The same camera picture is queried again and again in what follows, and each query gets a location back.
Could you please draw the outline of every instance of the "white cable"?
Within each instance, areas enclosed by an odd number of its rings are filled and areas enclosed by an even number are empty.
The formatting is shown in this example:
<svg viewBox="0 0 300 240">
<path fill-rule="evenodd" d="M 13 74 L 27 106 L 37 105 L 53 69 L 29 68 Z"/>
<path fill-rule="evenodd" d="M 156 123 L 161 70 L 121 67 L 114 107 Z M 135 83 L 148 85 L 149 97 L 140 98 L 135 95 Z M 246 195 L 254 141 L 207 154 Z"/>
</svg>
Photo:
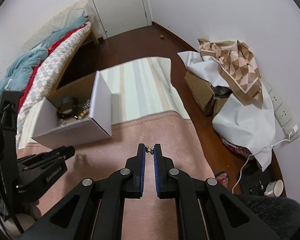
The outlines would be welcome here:
<svg viewBox="0 0 300 240">
<path fill-rule="evenodd" d="M 290 136 L 291 136 L 291 135 L 292 135 L 292 132 L 289 133 L 289 139 L 284 139 L 284 140 L 282 140 L 282 141 L 280 141 L 280 142 L 277 142 L 277 143 L 275 143 L 275 144 L 273 144 L 273 145 L 265 146 L 265 147 L 263 147 L 261 150 L 263 150 L 264 148 L 267 148 L 267 147 L 273 147 L 273 146 L 276 146 L 277 144 L 282 143 L 282 142 L 284 142 L 284 141 L 288 141 L 288 142 L 289 142 L 289 141 L 290 141 Z M 250 156 L 255 156 L 255 155 L 259 154 L 260 152 L 255 153 L 255 154 L 250 154 L 250 155 L 248 156 L 247 161 L 245 162 L 245 164 L 244 164 L 244 165 L 241 167 L 241 169 L 240 169 L 240 177 L 239 177 L 237 183 L 234 184 L 234 186 L 233 186 L 233 188 L 232 188 L 232 194 L 233 194 L 233 191 L 234 191 L 235 186 L 237 186 L 237 185 L 239 184 L 239 181 L 240 181 L 241 176 L 242 176 L 242 170 L 243 170 L 243 168 L 245 167 L 245 165 L 248 163 Z"/>
</svg>

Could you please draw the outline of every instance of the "door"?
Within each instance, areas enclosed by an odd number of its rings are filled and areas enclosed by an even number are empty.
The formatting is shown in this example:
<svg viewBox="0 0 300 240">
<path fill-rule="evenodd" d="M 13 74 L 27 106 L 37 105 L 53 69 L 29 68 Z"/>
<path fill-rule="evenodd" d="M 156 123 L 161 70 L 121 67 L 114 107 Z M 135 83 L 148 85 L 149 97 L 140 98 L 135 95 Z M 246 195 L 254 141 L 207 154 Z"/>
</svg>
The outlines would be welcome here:
<svg viewBox="0 0 300 240">
<path fill-rule="evenodd" d="M 93 0 L 107 37 L 147 26 L 142 0 Z"/>
</svg>

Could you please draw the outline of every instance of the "mug handle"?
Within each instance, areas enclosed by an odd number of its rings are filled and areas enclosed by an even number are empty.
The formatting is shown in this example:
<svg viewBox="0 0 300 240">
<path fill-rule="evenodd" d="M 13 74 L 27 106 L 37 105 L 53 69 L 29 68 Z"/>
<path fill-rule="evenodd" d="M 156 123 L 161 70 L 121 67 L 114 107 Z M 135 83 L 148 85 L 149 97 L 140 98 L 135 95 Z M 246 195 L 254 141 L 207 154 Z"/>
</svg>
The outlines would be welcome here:
<svg viewBox="0 0 300 240">
<path fill-rule="evenodd" d="M 263 195 L 269 196 L 269 195 L 271 195 L 272 193 L 273 193 L 273 190 L 270 190 L 269 192 L 265 192 Z"/>
</svg>

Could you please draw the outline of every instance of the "white wall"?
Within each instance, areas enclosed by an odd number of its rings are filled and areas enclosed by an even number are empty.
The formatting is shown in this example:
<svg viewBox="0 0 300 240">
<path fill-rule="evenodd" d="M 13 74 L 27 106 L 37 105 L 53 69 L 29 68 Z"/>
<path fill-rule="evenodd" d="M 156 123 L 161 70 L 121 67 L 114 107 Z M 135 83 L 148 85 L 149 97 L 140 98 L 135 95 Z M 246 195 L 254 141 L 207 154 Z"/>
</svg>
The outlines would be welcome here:
<svg viewBox="0 0 300 240">
<path fill-rule="evenodd" d="M 21 45 L 54 15 L 79 0 L 5 0 L 0 7 L 0 80 Z"/>
<path fill-rule="evenodd" d="M 150 0 L 150 5 L 154 22 L 194 48 L 201 37 L 245 41 L 300 128 L 300 10 L 293 0 Z M 300 137 L 274 150 L 287 196 L 300 203 Z"/>
</svg>

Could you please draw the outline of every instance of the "silver bolt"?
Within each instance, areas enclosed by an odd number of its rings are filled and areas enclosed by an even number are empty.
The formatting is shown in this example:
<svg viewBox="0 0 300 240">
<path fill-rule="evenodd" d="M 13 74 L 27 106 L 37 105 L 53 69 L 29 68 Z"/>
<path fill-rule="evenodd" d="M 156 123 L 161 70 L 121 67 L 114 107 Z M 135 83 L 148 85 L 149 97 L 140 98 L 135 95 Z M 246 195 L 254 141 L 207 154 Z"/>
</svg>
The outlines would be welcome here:
<svg viewBox="0 0 300 240">
<path fill-rule="evenodd" d="M 179 174 L 179 170 L 173 168 L 173 169 L 171 169 L 171 170 L 169 171 L 169 173 L 170 173 L 171 175 L 178 175 L 178 174 Z"/>
<path fill-rule="evenodd" d="M 215 186 L 215 185 L 217 185 L 217 180 L 214 178 L 210 178 L 207 180 L 207 183 L 211 186 Z"/>
<path fill-rule="evenodd" d="M 82 181 L 82 184 L 83 184 L 84 186 L 90 186 L 90 185 L 92 184 L 92 179 L 84 179 L 84 180 Z"/>
<path fill-rule="evenodd" d="M 130 173 L 130 170 L 124 168 L 124 169 L 122 169 L 122 170 L 120 171 L 120 173 L 121 173 L 122 175 L 128 175 L 128 174 Z"/>
</svg>

